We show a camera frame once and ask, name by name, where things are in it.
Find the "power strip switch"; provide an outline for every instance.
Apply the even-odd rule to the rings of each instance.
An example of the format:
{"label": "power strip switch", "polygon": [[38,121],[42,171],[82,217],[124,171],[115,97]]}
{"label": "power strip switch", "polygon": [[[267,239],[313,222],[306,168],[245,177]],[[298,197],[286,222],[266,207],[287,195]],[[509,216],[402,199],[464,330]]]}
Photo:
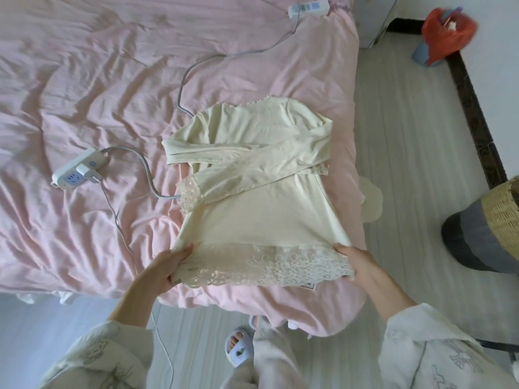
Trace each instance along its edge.
{"label": "power strip switch", "polygon": [[330,3],[328,0],[311,1],[303,4],[290,5],[289,18],[296,18],[298,15],[302,18],[304,15],[312,14],[317,16],[328,15],[330,11]]}
{"label": "power strip switch", "polygon": [[72,190],[86,180],[100,183],[103,176],[97,172],[97,169],[102,168],[107,162],[108,158],[99,148],[90,147],[67,165],[56,170],[52,175],[50,185],[55,188]]}

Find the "pink bedsheet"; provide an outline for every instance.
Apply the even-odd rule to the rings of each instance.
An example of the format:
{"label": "pink bedsheet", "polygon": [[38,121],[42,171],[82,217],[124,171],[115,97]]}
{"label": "pink bedsheet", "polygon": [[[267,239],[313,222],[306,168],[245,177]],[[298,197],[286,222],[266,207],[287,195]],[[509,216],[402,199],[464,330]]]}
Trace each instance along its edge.
{"label": "pink bedsheet", "polygon": [[[103,169],[126,251],[99,185],[50,187],[53,171],[87,147],[132,146],[154,182],[173,194],[187,166],[167,167],[160,142],[188,121],[176,105],[185,68],[213,52],[267,47],[293,27],[295,0],[0,0],[0,290],[70,290],[119,297],[136,272],[172,248],[177,202],[148,189],[138,159],[116,152]],[[287,96],[333,119],[326,190],[354,245],[364,247],[354,166],[358,38],[333,0],[328,17],[305,17],[294,36],[263,54],[213,59],[188,77],[192,112],[216,102]],[[326,336],[347,326],[365,295],[347,280],[316,291],[281,287],[178,286],[161,301],[217,304],[295,322]]]}

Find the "shirt sleeve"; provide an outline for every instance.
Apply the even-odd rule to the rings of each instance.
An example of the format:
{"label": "shirt sleeve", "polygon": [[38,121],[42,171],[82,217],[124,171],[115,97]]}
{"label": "shirt sleeve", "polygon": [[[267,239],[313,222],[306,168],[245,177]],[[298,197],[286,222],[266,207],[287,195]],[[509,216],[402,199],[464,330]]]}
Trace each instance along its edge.
{"label": "shirt sleeve", "polygon": [[518,387],[474,338],[425,303],[389,319],[378,361],[385,387]]}
{"label": "shirt sleeve", "polygon": [[40,388],[144,388],[152,358],[151,330],[106,321],[70,347]]}

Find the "white wall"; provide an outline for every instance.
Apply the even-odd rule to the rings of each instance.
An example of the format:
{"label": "white wall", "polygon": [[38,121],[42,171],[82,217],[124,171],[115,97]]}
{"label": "white wall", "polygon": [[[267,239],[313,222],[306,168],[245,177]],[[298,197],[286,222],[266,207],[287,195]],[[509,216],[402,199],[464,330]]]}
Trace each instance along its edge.
{"label": "white wall", "polygon": [[462,6],[479,23],[461,55],[508,177],[519,175],[519,0],[399,0],[399,18]]}

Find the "laundry basket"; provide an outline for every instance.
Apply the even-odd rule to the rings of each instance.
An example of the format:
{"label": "laundry basket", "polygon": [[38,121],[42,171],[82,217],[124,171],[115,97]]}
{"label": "laundry basket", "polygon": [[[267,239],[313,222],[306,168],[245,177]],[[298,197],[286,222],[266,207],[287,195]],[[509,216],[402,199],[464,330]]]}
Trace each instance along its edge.
{"label": "laundry basket", "polygon": [[442,239],[464,266],[519,274],[519,177],[444,222]]}

